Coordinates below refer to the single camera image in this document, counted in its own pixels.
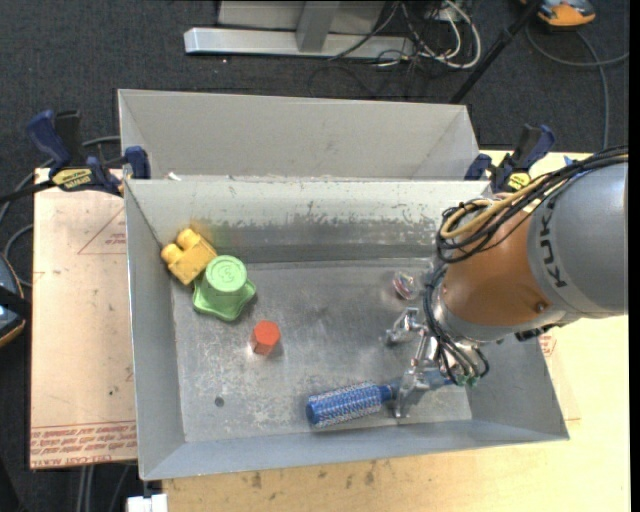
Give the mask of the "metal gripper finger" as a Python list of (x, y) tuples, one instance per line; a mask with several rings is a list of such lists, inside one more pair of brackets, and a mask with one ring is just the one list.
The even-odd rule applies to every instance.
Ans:
[(418, 400), (422, 393), (431, 389), (428, 372), (410, 368), (392, 384), (392, 389), (394, 391), (393, 417), (395, 419), (404, 418), (409, 406)]
[(384, 342), (388, 345), (398, 345), (413, 341), (423, 329), (419, 319), (417, 307), (407, 307), (394, 321), (390, 329), (385, 331)]

